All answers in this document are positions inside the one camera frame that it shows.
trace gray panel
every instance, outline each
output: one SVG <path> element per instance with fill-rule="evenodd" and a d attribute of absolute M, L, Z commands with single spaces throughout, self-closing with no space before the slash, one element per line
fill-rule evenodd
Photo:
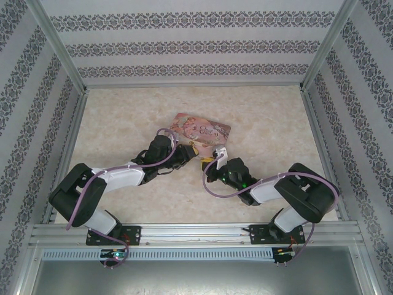
<path fill-rule="evenodd" d="M 361 294 L 345 247 L 308 248 L 296 263 L 44 261 L 33 294 Z"/>

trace marble floor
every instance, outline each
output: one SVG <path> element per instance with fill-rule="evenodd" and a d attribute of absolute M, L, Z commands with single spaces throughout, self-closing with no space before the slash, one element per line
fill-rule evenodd
<path fill-rule="evenodd" d="M 70 167 L 128 162 L 179 112 L 230 125 L 229 158 L 242 158 L 255 178 L 287 171 L 295 162 L 324 175 L 297 86 L 91 90 Z M 193 159 L 146 185 L 105 194 L 99 206 L 121 222 L 138 223 L 264 222 L 287 206 L 285 200 L 249 207 L 238 197 L 217 199 L 203 189 L 201 177 L 201 163 Z M 208 186 L 218 194 L 234 192 L 218 181 Z M 324 220 L 337 215 L 332 211 Z M 65 220 L 58 214 L 56 222 Z"/>

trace aluminum frame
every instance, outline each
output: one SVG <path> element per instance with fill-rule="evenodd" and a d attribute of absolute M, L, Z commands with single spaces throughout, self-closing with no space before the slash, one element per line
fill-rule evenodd
<path fill-rule="evenodd" d="M 125 224 L 141 226 L 140 245 L 132 249 L 250 249 L 271 248 L 272 245 L 251 245 L 249 233 L 242 230 L 250 223 L 222 224 Z M 308 237 L 311 225 L 303 226 Z M 21 274 L 13 295 L 32 294 L 38 270 L 46 250 L 106 249 L 113 246 L 87 246 L 87 228 L 65 231 L 65 224 L 37 224 L 28 243 Z M 365 248 L 363 236 L 356 221 L 321 222 L 316 225 L 308 244 L 310 247 L 347 246 L 364 294 L 381 294 L 376 275 Z"/>

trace purple cable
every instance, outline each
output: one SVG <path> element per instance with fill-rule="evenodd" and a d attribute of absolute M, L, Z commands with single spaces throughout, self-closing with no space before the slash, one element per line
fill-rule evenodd
<path fill-rule="evenodd" d="M 121 240 L 118 240 L 116 238 L 112 238 L 112 237 L 110 237 L 108 235 L 104 235 L 102 232 L 99 232 L 99 231 L 97 231 L 95 229 L 90 229 L 90 230 L 92 232 L 94 232 L 94 233 L 104 237 L 104 238 L 107 238 L 108 240 L 112 240 L 112 241 L 118 242 L 118 243 L 122 244 L 125 247 L 125 255 L 124 255 L 122 260 L 119 261 L 116 258 L 108 258 L 108 259 L 106 259 L 104 261 L 104 267 L 109 267 L 109 266 L 106 265 L 108 261 L 115 261 L 117 263 L 115 265 L 113 265 L 113 266 L 110 266 L 111 269 L 114 269 L 115 267 L 121 266 L 127 260 L 128 254 L 130 253 L 130 249 L 129 249 L 128 245 L 125 242 L 123 242 Z"/>
<path fill-rule="evenodd" d="M 285 176 L 305 176 L 305 177 L 309 177 L 309 178 L 312 178 L 312 179 L 315 179 L 315 180 L 320 181 L 321 183 L 325 184 L 325 185 L 333 192 L 333 195 L 334 195 L 334 203 L 333 203 L 333 205 L 329 208 L 329 212 L 332 211 L 332 210 L 336 207 L 336 205 L 337 205 L 337 203 L 338 203 L 338 193 L 337 193 L 337 191 L 335 190 L 335 188 L 334 188 L 327 180 L 325 180 L 324 178 L 321 178 L 321 177 L 318 177 L 318 176 L 315 176 L 315 175 L 312 175 L 312 174 L 309 174 L 309 173 L 303 173 L 303 172 L 284 172 L 284 173 L 281 173 L 281 174 L 278 174 L 278 175 L 271 176 L 271 177 L 269 177 L 269 178 L 261 179 L 261 180 L 257 181 L 256 183 L 254 183 L 253 185 L 251 185 L 251 186 L 249 186 L 249 187 L 246 187 L 245 189 L 242 189 L 241 191 L 235 192 L 235 193 L 230 194 L 230 195 L 218 195 L 218 194 L 215 194 L 215 193 L 213 193 L 212 191 L 210 191 L 210 190 L 208 189 L 208 187 L 207 187 L 207 185 L 206 185 L 206 181 L 205 181 L 205 177 L 204 177 L 204 176 L 207 175 L 207 172 L 208 172 L 209 168 L 211 167 L 211 165 L 213 165 L 214 163 L 216 163 L 216 162 L 217 162 L 219 159 L 221 159 L 223 156 L 224 156 L 224 155 L 220 155 L 219 157 L 215 158 L 212 162 L 210 162 L 209 165 L 206 166 L 206 168 L 203 170 L 203 175 L 202 175 L 202 183 L 203 183 L 204 189 L 206 189 L 206 191 L 207 191 L 209 194 L 211 194 L 211 195 L 213 195 L 213 196 L 215 196 L 215 197 L 217 197 L 217 198 L 230 198 L 230 197 L 234 197 L 234 196 L 239 195 L 239 194 L 241 194 L 241 193 L 243 193 L 243 192 L 246 192 L 246 191 L 248 191 L 249 189 L 252 189 L 252 188 L 254 188 L 254 187 L 256 187 L 256 186 L 258 186 L 258 185 L 260 185 L 260 184 L 262 184 L 262 183 L 268 183 L 269 181 L 276 180 L 277 178 L 281 178 L 281 177 L 285 177 Z M 314 233 L 314 229 L 315 229 L 315 224 L 312 223 L 312 228 L 311 228 L 311 231 L 309 232 L 309 235 L 308 235 L 308 237 L 307 237 L 307 240 L 305 241 L 305 243 L 303 244 L 303 246 L 300 248 L 300 250 L 298 251 L 298 253 L 297 253 L 288 263 L 290 263 L 291 261 L 295 260 L 295 258 L 298 257 L 298 256 L 303 252 L 303 250 L 305 249 L 306 245 L 307 245 L 308 242 L 310 241 L 311 236 L 312 236 L 313 233 Z"/>
<path fill-rule="evenodd" d="M 175 134 L 174 134 L 174 132 L 173 132 L 172 130 L 169 130 L 169 129 L 167 129 L 167 128 L 161 128 L 161 129 L 159 129 L 159 130 L 157 131 L 157 135 L 158 135 L 161 131 L 169 132 L 169 133 L 172 135 L 173 140 L 176 141 Z M 147 165 L 132 165 L 132 166 L 123 165 L 123 166 L 116 166 L 116 167 L 112 167 L 112 168 L 105 169 L 105 170 L 100 171 L 100 172 L 98 172 L 97 174 L 93 175 L 93 176 L 87 181 L 87 183 L 86 183 L 84 189 L 82 190 L 82 192 L 81 192 L 80 195 L 79 195 L 79 198 L 78 198 L 78 201 L 77 201 L 77 203 L 76 203 L 76 205 L 75 205 L 74 211 L 72 212 L 72 215 L 71 215 L 71 217 L 70 217 L 70 219 L 69 219 L 69 221 L 68 221 L 68 224 L 67 224 L 67 226 L 66 226 L 66 230 L 69 230 L 69 229 L 71 228 L 71 226 L 72 226 L 72 224 L 73 224 L 73 222 L 74 222 L 74 219 L 75 219 L 75 217 L 76 217 L 76 214 L 77 214 L 77 212 L 78 212 L 78 210 L 79 210 L 80 204 L 82 203 L 82 200 L 83 200 L 83 198 L 84 198 L 84 196 L 85 196 L 85 194 L 86 194 L 87 188 L 88 188 L 89 185 L 93 182 L 93 180 L 96 179 L 98 176 L 100 176 L 100 175 L 102 175 L 102 174 L 104 174 L 104 173 L 107 173 L 107 172 L 110 172 L 110 171 L 114 171 L 114 170 L 119 170 L 119 169 L 126 169 L 126 168 L 149 168 L 149 167 L 154 167 L 154 166 L 161 165 L 162 163 L 165 163 L 167 160 L 169 160 L 169 159 L 173 156 L 175 150 L 176 150 L 175 148 L 172 148 L 172 151 L 171 151 L 171 153 L 169 154 L 169 156 L 167 156 L 165 159 L 163 159 L 163 160 L 161 160 L 161 161 L 159 161 L 159 162 L 157 162 L 157 163 L 147 164 Z"/>

